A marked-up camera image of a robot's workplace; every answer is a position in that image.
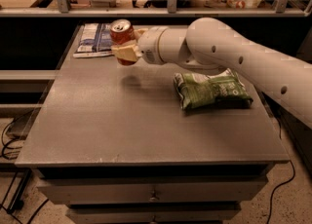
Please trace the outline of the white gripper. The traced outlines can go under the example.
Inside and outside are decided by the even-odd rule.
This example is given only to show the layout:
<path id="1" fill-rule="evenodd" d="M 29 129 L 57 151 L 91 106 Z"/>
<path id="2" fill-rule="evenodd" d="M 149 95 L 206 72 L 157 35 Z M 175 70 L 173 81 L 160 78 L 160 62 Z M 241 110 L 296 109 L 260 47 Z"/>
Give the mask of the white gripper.
<path id="1" fill-rule="evenodd" d="M 137 62 L 142 57 L 149 64 L 162 65 L 164 61 L 159 53 L 159 40 L 165 30 L 165 26 L 154 26 L 148 30 L 147 28 L 135 29 L 137 44 L 113 45 L 111 51 L 121 60 Z"/>

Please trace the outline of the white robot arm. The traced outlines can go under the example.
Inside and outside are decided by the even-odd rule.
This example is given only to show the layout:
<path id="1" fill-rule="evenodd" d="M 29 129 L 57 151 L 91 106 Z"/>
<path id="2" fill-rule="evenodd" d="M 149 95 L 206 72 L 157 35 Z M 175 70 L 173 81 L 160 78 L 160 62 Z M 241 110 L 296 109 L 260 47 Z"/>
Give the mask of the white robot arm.
<path id="1" fill-rule="evenodd" d="M 119 19 L 111 23 L 110 35 L 114 46 L 134 47 L 116 56 L 122 64 L 143 58 L 209 75 L 233 69 L 312 128 L 312 64 L 255 43 L 218 19 L 197 19 L 183 28 L 153 26 L 139 35 Z"/>

